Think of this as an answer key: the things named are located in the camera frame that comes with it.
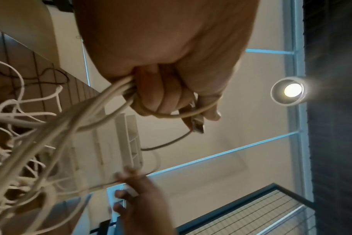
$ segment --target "bundle of white cables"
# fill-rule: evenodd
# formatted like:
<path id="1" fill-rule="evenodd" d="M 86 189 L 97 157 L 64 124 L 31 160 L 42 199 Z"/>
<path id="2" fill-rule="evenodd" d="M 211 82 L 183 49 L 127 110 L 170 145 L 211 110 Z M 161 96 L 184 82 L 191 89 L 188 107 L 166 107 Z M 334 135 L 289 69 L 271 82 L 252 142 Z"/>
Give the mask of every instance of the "bundle of white cables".
<path id="1" fill-rule="evenodd" d="M 46 199 L 44 206 L 39 213 L 38 217 L 32 223 L 31 226 L 26 231 L 28 235 L 40 234 L 46 231 L 52 230 L 61 226 L 63 223 L 66 223 L 70 220 L 75 213 L 77 213 L 81 207 L 84 205 L 84 200 L 81 199 L 80 203 L 76 209 L 61 223 L 40 231 L 36 231 L 44 219 L 48 216 L 52 206 L 56 203 L 56 190 L 52 184 L 56 182 L 48 182 L 47 177 L 50 175 L 53 167 L 57 164 L 59 159 L 62 156 L 64 149 L 67 147 L 69 140 L 72 138 L 75 132 L 83 132 L 92 130 L 100 125 L 107 123 L 112 120 L 118 114 L 123 112 L 128 106 L 130 106 L 134 99 L 135 95 L 135 84 L 132 81 L 132 77 L 125 77 L 107 89 L 105 89 L 97 97 L 85 100 L 81 103 L 78 103 L 72 106 L 69 110 L 61 112 L 61 106 L 59 101 L 59 93 L 62 90 L 61 86 L 56 88 L 56 92 L 50 96 L 40 99 L 30 99 L 23 100 L 23 95 L 25 92 L 24 81 L 20 73 L 14 69 L 12 66 L 3 63 L 0 61 L 0 64 L 8 66 L 11 68 L 19 77 L 21 82 L 21 89 L 16 100 L 6 100 L 0 104 L 0 122 L 7 124 L 7 129 L 1 128 L 0 131 L 7 133 L 10 136 L 9 141 L 7 142 L 8 149 L 3 149 L 0 147 L 0 226 L 2 226 L 7 218 L 13 215 L 13 211 L 16 207 L 26 204 L 36 198 L 39 193 L 43 192 L 46 194 Z M 87 124 L 88 121 L 96 116 L 96 114 L 114 97 L 120 96 L 123 93 L 131 92 L 134 95 L 128 99 L 120 108 L 118 108 L 113 113 L 105 116 L 104 118 L 96 121 L 94 123 Z M 50 112 L 35 112 L 35 113 L 25 113 L 22 111 L 20 104 L 27 102 L 34 102 L 46 99 L 56 99 L 60 114 L 56 115 Z M 210 109 L 217 103 L 214 102 L 206 107 L 193 110 L 188 113 L 178 114 L 178 115 L 163 115 L 157 114 L 150 110 L 147 110 L 144 107 L 144 111 L 154 115 L 158 118 L 185 118 L 191 117 L 197 114 L 204 112 L 207 109 Z M 13 106 L 11 113 L 3 113 L 2 110 L 6 106 Z M 34 116 L 38 115 L 53 115 L 55 116 L 49 122 L 43 122 Z M 29 117 L 33 119 L 33 122 L 16 119 L 15 117 Z M 12 126 L 24 127 L 32 129 L 27 133 L 22 135 L 17 134 L 13 131 Z M 56 141 L 56 148 L 50 146 L 50 143 Z M 51 160 L 48 165 L 44 165 L 39 162 L 36 158 L 36 155 L 44 148 L 54 149 L 51 156 Z M 31 168 L 28 163 L 33 163 L 33 168 Z M 43 170 L 41 173 L 38 173 L 38 168 L 41 167 Z M 22 177 L 21 173 L 23 169 L 29 170 L 33 177 Z M 80 179 L 84 178 L 80 172 L 78 173 Z M 87 193 L 87 187 L 85 187 L 84 182 L 80 182 L 80 195 L 84 196 Z M 5 193 L 9 189 L 18 189 L 24 193 L 15 200 L 10 201 L 5 197 Z"/>

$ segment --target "hand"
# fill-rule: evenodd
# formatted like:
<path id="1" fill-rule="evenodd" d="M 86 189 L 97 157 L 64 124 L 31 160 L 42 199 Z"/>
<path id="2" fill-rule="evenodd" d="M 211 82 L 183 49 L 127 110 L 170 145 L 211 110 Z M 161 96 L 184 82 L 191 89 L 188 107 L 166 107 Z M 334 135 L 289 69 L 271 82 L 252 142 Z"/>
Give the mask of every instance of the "hand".
<path id="1" fill-rule="evenodd" d="M 127 168 L 117 179 L 133 188 L 138 196 L 127 190 L 115 191 L 115 197 L 126 200 L 126 208 L 116 203 L 113 210 L 120 214 L 124 235 L 176 235 L 168 205 L 160 190 L 136 170 Z"/>
<path id="2" fill-rule="evenodd" d="M 134 74 L 142 104 L 159 113 L 219 99 L 251 36 L 259 0 L 74 0 L 80 34 L 103 77 Z M 133 109 L 141 115 L 138 104 Z M 219 120 L 217 107 L 203 113 Z M 190 120 L 184 120 L 190 127 Z"/>

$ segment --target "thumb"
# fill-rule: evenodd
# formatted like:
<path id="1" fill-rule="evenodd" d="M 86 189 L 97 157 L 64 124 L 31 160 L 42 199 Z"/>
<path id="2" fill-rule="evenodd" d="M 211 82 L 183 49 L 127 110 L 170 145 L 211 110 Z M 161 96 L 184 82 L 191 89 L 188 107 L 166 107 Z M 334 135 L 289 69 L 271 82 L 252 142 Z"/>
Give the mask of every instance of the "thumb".
<path id="1" fill-rule="evenodd" d="M 198 96 L 198 101 L 197 101 L 197 108 L 199 107 L 205 107 L 216 100 L 219 100 L 221 98 L 221 95 L 214 95 L 214 96 Z M 214 105 L 212 108 L 209 110 L 206 110 L 202 113 L 202 115 L 210 121 L 218 121 L 221 119 L 221 114 L 217 110 L 217 105 Z"/>

